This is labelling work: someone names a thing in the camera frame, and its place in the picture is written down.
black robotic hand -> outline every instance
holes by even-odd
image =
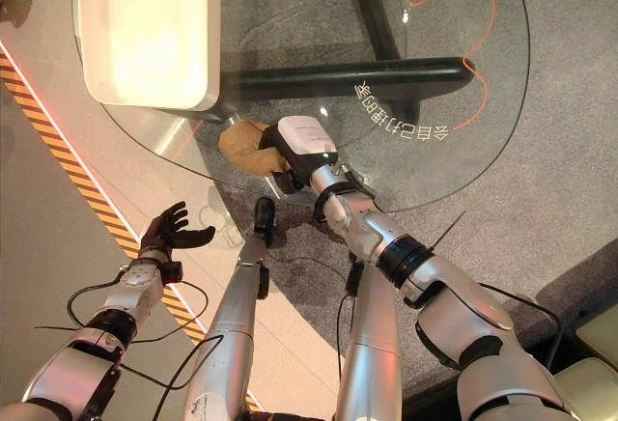
[[[188,211],[184,207],[184,201],[178,202],[155,218],[142,237],[140,251],[158,249],[169,257],[172,249],[190,249],[208,244],[214,236],[214,227],[209,226],[205,230],[182,230],[189,224],[185,218]]]

black metal table frame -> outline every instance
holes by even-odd
[[[461,89],[472,72],[461,57],[402,59],[382,0],[357,0],[375,62],[221,72],[217,104],[207,111],[167,110],[191,119],[221,123],[225,104],[244,100],[353,96],[352,84],[371,85],[391,115],[415,125],[420,101]]]

robotic hand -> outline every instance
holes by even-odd
[[[264,131],[292,170],[273,176],[285,192],[310,186],[315,216],[351,253],[378,268],[404,302],[421,309],[416,330],[439,361],[462,371],[463,421],[574,419],[549,372],[520,346],[511,318],[491,295],[447,259],[434,254],[382,213],[343,166],[313,117],[286,117]]]
[[[139,257],[121,268],[103,306],[35,373],[22,402],[0,411],[0,421],[99,419],[120,378],[129,344],[163,296],[163,286],[183,279],[172,249],[208,244],[210,226],[185,231],[188,215],[179,202],[155,218],[141,239]]]

black cable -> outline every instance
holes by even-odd
[[[187,321],[185,324],[181,324],[181,325],[180,325],[180,326],[178,326],[176,329],[173,329],[173,330],[171,330],[171,331],[169,331],[169,332],[167,332],[167,333],[163,334],[162,336],[159,336],[159,337],[156,337],[156,338],[153,338],[153,339],[142,339],[142,340],[139,340],[139,341],[133,341],[131,344],[144,344],[144,343],[147,343],[147,342],[158,342],[158,341],[162,341],[162,340],[163,340],[163,339],[165,339],[166,337],[171,336],[172,334],[174,334],[174,333],[176,333],[176,332],[180,331],[181,329],[186,329],[186,327],[187,327],[188,325],[190,325],[191,323],[195,323],[195,321],[196,321],[198,318],[200,318],[200,317],[204,314],[204,312],[206,312],[206,309],[207,309],[207,308],[208,308],[208,306],[209,306],[209,295],[208,295],[208,294],[206,294],[206,291],[204,291],[202,288],[200,288],[199,286],[196,286],[196,285],[195,285],[195,284],[193,284],[193,283],[189,283],[188,281],[181,281],[181,283],[182,283],[182,284],[185,284],[185,285],[187,285],[187,286],[189,286],[189,287],[191,287],[191,288],[193,288],[193,289],[195,289],[195,290],[197,290],[197,291],[199,291],[199,292],[200,292],[200,293],[204,296],[205,303],[204,303],[204,307],[202,308],[202,310],[200,310],[200,313],[198,313],[198,314],[197,314],[195,317],[193,317],[191,320]]]
[[[82,294],[87,293],[89,291],[95,291],[98,289],[105,289],[105,288],[109,288],[111,286],[114,286],[116,284],[118,284],[120,282],[121,277],[123,276],[123,274],[125,274],[124,271],[119,271],[118,275],[116,276],[116,278],[114,278],[113,281],[110,281],[108,283],[103,283],[103,284],[97,284],[95,286],[88,286],[86,288],[80,289],[79,291],[77,291],[76,293],[74,293],[71,297],[69,297],[69,300],[67,301],[67,313],[69,313],[69,317],[71,318],[71,320],[77,324],[79,327],[84,327],[84,324],[75,316],[75,313],[73,312],[73,302]],[[145,344],[145,343],[151,343],[151,342],[158,342],[158,341],[162,341],[163,339],[171,336],[172,334],[180,331],[181,329],[185,329],[189,324],[191,323],[195,323],[195,321],[200,318],[204,312],[206,312],[206,309],[209,306],[209,296],[208,294],[206,294],[206,292],[200,288],[199,286],[196,286],[193,283],[189,283],[188,281],[181,281],[181,283],[199,291],[205,299],[205,304],[204,307],[202,308],[202,310],[200,311],[200,313],[198,313],[194,318],[192,318],[191,320],[188,320],[186,323],[176,327],[175,329],[172,329],[171,331],[163,334],[162,336],[159,337],[155,337],[153,339],[141,339],[141,340],[137,340],[137,341],[133,341],[131,344]],[[72,328],[62,328],[61,326],[38,326],[39,329],[64,329],[64,330],[75,330]]]
[[[95,286],[87,286],[83,289],[80,289],[79,291],[77,291],[76,293],[73,293],[70,297],[69,300],[67,300],[67,313],[69,314],[69,318],[75,323],[77,324],[79,327],[84,327],[84,324],[75,316],[75,314],[73,313],[73,302],[82,294],[84,293],[88,293],[89,291],[95,291],[97,289],[105,289],[105,288],[109,288],[111,286],[114,286],[115,284],[118,284],[120,282],[120,278],[123,277],[123,274],[125,274],[124,270],[120,270],[118,271],[118,274],[116,275],[116,277],[110,281],[109,283],[103,283],[103,284],[96,284]]]
[[[551,310],[549,310],[548,308],[542,305],[534,303],[523,297],[519,297],[518,295],[514,295],[511,293],[507,293],[506,291],[502,291],[501,289],[496,288],[496,286],[492,286],[490,284],[484,284],[484,283],[479,283],[479,285],[483,286],[486,289],[495,291],[499,294],[506,295],[507,297],[513,300],[517,300],[521,303],[524,303],[525,305],[528,305],[529,307],[536,308],[537,310],[550,316],[555,321],[557,330],[556,330],[555,337],[553,338],[553,343],[551,344],[551,348],[549,349],[548,357],[546,358],[546,362],[545,362],[546,368],[551,371],[551,365],[553,363],[553,359],[556,356],[556,352],[558,351],[558,347],[560,346],[560,342],[562,341],[562,336],[564,335],[564,331],[565,331],[565,325],[562,323],[558,315],[556,315],[554,312],[552,312]]]
[[[209,342],[210,340],[212,340],[212,338],[209,338],[208,340],[205,340],[205,341],[201,341],[201,342],[200,342],[200,343],[199,343],[196,347],[201,346],[201,345],[202,345],[202,342]],[[188,379],[187,379],[187,380],[186,380],[183,384],[181,384],[181,385],[170,385],[169,383],[162,382],[162,381],[160,381],[159,379],[155,379],[155,378],[153,378],[152,376],[149,376],[149,375],[147,375],[147,374],[145,374],[145,373],[142,373],[142,372],[140,372],[140,371],[137,371],[137,370],[135,370],[135,369],[133,369],[133,368],[131,368],[131,367],[127,366],[127,365],[124,365],[124,364],[121,364],[121,365],[120,365],[120,367],[121,367],[121,368],[123,368],[123,369],[125,369],[125,370],[127,370],[127,371],[129,371],[130,373],[133,373],[133,374],[134,374],[134,375],[136,375],[136,376],[139,376],[140,378],[143,378],[143,379],[149,380],[150,382],[152,382],[152,383],[154,383],[154,384],[156,384],[156,385],[158,385],[159,387],[162,387],[162,388],[164,388],[164,389],[169,389],[169,390],[181,390],[181,389],[184,389],[185,387],[187,387],[187,385],[188,385],[188,384],[191,382],[191,380],[195,377],[195,375],[197,374],[197,372],[200,370],[200,368],[201,368],[201,366],[202,366],[202,363],[203,363],[203,362],[204,362],[204,360],[202,360],[202,362],[201,362],[199,365],[197,365],[197,366],[195,367],[195,369],[193,370],[193,373],[191,373],[191,376],[189,376],[189,378],[188,378]]]
[[[267,251],[267,256],[271,260],[274,260],[275,262],[281,262],[283,264],[295,262],[296,260],[309,260],[309,261],[314,262],[314,263],[316,263],[316,264],[318,264],[318,265],[320,265],[322,267],[330,269],[333,273],[335,273],[337,276],[339,276],[344,283],[346,282],[346,277],[341,273],[341,271],[339,271],[335,267],[332,267],[329,264],[326,264],[325,262],[322,262],[322,261],[320,261],[318,259],[314,259],[313,257],[292,257],[291,259],[277,259],[276,257],[273,257],[268,251]]]
[[[167,396],[169,395],[170,391],[172,390],[173,384],[176,381],[176,379],[178,378],[178,376],[181,374],[181,372],[183,371],[184,367],[186,366],[186,364],[190,361],[191,357],[193,356],[193,354],[200,349],[200,347],[202,347],[204,344],[206,344],[209,341],[212,341],[214,339],[218,339],[218,341],[216,342],[216,344],[214,344],[214,346],[212,346],[212,349],[210,349],[206,355],[204,356],[204,358],[202,358],[202,361],[200,361],[196,367],[196,371],[193,373],[193,375],[191,375],[191,377],[188,379],[188,381],[183,385],[186,386],[187,384],[189,384],[189,382],[191,381],[191,379],[193,378],[193,376],[195,375],[195,373],[197,372],[197,369],[199,369],[204,362],[206,361],[206,359],[211,356],[211,354],[214,352],[214,350],[219,346],[219,344],[221,344],[221,341],[223,340],[223,336],[222,335],[216,335],[216,336],[212,336],[209,337],[208,339],[204,339],[203,341],[201,341],[197,346],[195,346],[195,348],[189,353],[189,355],[186,356],[186,358],[184,359],[183,363],[181,364],[181,366],[179,366],[178,370],[176,370],[176,373],[174,374],[174,376],[172,376],[172,378],[170,379],[169,384],[167,385],[165,392],[163,392],[163,395],[161,396],[161,399],[158,402],[158,405],[156,406],[156,411],[154,412],[154,416],[153,416],[153,421],[156,421],[158,419],[158,415],[161,413],[161,409],[163,408],[163,404],[165,404],[165,399],[167,399]]]
[[[56,329],[59,331],[76,331],[79,327],[64,327],[64,326],[35,326],[35,329]]]
[[[339,310],[337,310],[337,366],[339,369],[339,380],[341,380],[341,344],[339,343],[339,321],[341,320],[341,309],[344,307],[344,302],[346,298],[350,297],[350,295],[344,295],[339,302]]]

black band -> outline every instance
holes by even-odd
[[[85,327],[93,327],[113,334],[123,343],[125,349],[137,332],[135,319],[129,313],[115,308],[97,313]]]
[[[314,206],[313,217],[315,220],[319,223],[324,221],[324,204],[326,204],[326,201],[330,196],[333,194],[348,194],[355,191],[358,191],[358,188],[353,182],[336,182],[327,187],[320,193],[318,200],[316,201],[316,205]]]
[[[404,281],[433,255],[421,242],[405,235],[386,246],[379,255],[377,267],[400,289]]]

